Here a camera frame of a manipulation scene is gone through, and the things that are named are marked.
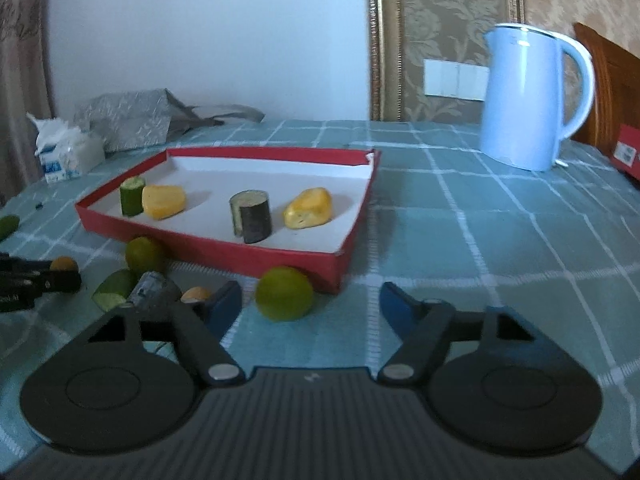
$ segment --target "tissue box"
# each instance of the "tissue box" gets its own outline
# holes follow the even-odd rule
[[[39,157],[45,180],[59,182],[91,171],[104,161],[104,150],[101,146],[96,145],[61,152],[56,149],[56,146],[47,146]]]

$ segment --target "electric kettle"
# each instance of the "electric kettle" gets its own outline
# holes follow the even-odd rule
[[[510,166],[549,170],[560,142],[584,123],[595,78],[589,51],[563,34],[522,23],[499,23],[484,35],[491,54],[480,150]],[[575,59],[582,96],[564,124],[563,54]]]

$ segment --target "green cucumber piece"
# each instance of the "green cucumber piece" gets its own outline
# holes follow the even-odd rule
[[[9,236],[15,233],[19,225],[19,216],[7,215],[0,218],[0,242],[4,242]]]
[[[116,270],[109,275],[91,296],[91,299],[105,312],[123,303],[138,283],[135,272],[129,269]]]
[[[145,179],[141,176],[132,176],[120,184],[120,206],[123,216],[142,213],[142,190],[145,186]]]

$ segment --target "tablecloth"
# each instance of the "tablecloth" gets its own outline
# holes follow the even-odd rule
[[[567,168],[531,173],[483,155],[478,140],[472,124],[268,121],[192,130],[170,146],[376,147],[382,161],[344,290],[318,295],[302,320],[261,316],[255,278],[184,262],[172,263],[170,277],[182,290],[241,283],[245,308],[222,344],[247,372],[365,365],[375,374],[399,346],[378,307],[385,281],[460,309],[512,306],[597,378],[604,408],[588,446],[622,471],[640,454],[640,192],[589,146],[566,142]],[[124,266],[124,244],[86,232],[74,203],[165,147],[117,153],[69,182],[39,182],[2,210],[22,222],[0,251],[69,255],[83,286],[0,315],[0,471],[38,443],[18,409],[24,379],[101,315],[90,295]]]

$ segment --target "kettle spout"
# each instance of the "kettle spout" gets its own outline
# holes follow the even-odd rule
[[[486,41],[486,45],[489,49],[489,53],[493,54],[494,53],[494,36],[495,36],[495,30],[489,30],[484,34],[484,40]]]

